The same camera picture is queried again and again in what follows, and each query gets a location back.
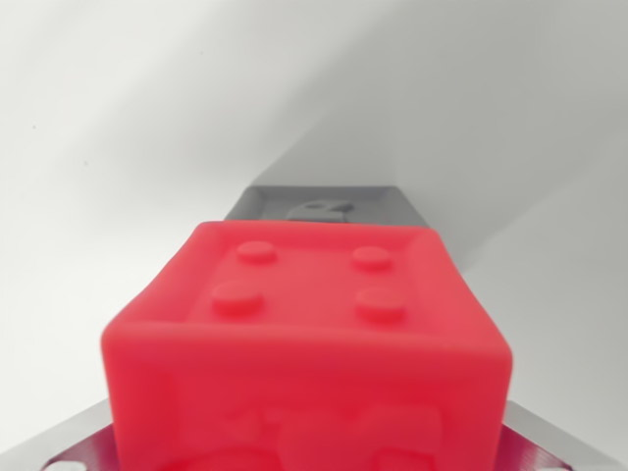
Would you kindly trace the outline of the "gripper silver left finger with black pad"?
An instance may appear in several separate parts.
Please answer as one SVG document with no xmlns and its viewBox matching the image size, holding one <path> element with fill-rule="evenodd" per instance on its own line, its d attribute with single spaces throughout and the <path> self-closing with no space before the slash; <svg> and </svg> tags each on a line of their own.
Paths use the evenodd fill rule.
<svg viewBox="0 0 628 471">
<path fill-rule="evenodd" d="M 44 470 L 61 461 L 120 469 L 108 399 L 1 453 L 2 470 Z"/>
</svg>

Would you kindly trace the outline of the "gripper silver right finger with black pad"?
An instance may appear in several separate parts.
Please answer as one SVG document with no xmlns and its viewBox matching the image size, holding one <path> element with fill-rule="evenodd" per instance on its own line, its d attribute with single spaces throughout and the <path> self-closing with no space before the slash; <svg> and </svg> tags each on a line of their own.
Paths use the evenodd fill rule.
<svg viewBox="0 0 628 471">
<path fill-rule="evenodd" d="M 498 469 L 572 470 L 564 454 L 563 431 L 547 420 L 509 401 L 498 446 Z"/>
</svg>

